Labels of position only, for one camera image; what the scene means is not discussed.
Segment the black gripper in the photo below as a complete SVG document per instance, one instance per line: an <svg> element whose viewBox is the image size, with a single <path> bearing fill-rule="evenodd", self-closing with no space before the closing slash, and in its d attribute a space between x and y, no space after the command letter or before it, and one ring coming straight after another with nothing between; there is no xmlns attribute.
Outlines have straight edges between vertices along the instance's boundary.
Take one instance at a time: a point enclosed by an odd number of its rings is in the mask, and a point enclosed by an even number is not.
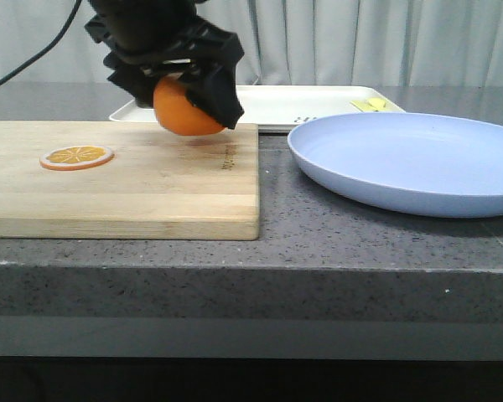
<svg viewBox="0 0 503 402"><path fill-rule="evenodd" d="M137 105L153 108L159 80L185 73L189 102L225 128L244 114L236 94L236 66L244 55L236 33L200 17L195 1L90 1L96 13L86 31L110 53L108 80Z"/></svg>

